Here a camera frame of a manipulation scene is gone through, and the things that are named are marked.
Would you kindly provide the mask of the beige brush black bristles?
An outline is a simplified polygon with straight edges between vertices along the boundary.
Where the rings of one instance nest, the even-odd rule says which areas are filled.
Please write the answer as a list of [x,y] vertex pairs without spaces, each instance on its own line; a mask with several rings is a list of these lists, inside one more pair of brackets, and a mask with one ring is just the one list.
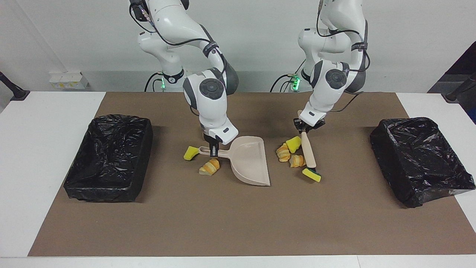
[[303,156],[306,161],[306,167],[316,168],[317,167],[316,160],[314,157],[314,153],[312,151],[311,143],[308,139],[308,134],[305,132],[302,132],[300,135],[301,135],[301,141],[302,141],[301,147],[303,151]]

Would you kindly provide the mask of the beige plastic dustpan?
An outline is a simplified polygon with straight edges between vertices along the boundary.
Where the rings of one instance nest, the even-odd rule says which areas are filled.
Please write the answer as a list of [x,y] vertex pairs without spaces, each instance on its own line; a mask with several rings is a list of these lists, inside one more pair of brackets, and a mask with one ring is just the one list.
[[228,150],[218,150],[218,156],[230,160],[232,171],[240,181],[250,185],[271,185],[261,137],[240,136]]

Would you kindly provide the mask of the notched green yellow sponge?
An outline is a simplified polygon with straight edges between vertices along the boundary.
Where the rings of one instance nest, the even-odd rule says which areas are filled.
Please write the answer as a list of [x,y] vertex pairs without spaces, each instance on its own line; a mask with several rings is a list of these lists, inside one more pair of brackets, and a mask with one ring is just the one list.
[[312,180],[316,182],[321,181],[321,175],[317,172],[316,168],[309,168],[306,167],[305,169],[302,170],[303,175],[307,176],[308,178],[311,178]]

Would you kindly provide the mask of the black bag-lined bin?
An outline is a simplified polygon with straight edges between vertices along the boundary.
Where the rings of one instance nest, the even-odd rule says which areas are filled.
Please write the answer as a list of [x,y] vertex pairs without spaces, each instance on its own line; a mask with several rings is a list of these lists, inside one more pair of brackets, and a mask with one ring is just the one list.
[[476,190],[473,176],[427,117],[381,120],[370,143],[383,177],[405,207]]
[[69,198],[86,202],[135,202],[152,148],[150,119],[123,114],[94,118],[68,170]]

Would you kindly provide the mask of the brown paper table mat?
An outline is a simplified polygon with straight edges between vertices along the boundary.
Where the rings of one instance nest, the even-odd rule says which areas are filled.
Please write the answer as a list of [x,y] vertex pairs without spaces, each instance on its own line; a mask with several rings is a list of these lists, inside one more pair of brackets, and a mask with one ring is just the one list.
[[380,171],[369,135],[406,118],[394,93],[365,93],[331,113],[309,137],[322,175],[280,163],[275,150],[297,134],[306,93],[235,93],[228,115],[240,135],[266,147],[270,187],[241,183],[228,160],[199,175],[205,144],[183,93],[106,93],[97,115],[148,118],[153,144],[136,202],[68,198],[61,187],[29,256],[259,256],[476,254],[476,233],[454,197],[405,208]]

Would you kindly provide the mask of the dark background panel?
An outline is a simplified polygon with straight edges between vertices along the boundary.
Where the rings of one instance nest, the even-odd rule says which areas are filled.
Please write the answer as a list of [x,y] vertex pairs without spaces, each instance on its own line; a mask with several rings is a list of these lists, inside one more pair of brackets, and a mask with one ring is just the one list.
[[[441,95],[452,92],[461,85],[469,75],[476,71],[476,41],[457,59],[457,61],[430,88],[428,93]],[[470,119],[476,124],[476,86],[461,93],[457,100]]]

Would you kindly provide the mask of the white wall socket box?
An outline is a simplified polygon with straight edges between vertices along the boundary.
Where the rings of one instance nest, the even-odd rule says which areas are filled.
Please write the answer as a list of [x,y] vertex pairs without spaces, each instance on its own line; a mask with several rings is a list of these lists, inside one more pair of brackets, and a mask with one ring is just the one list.
[[49,80],[55,89],[85,90],[90,83],[81,72],[52,73]]

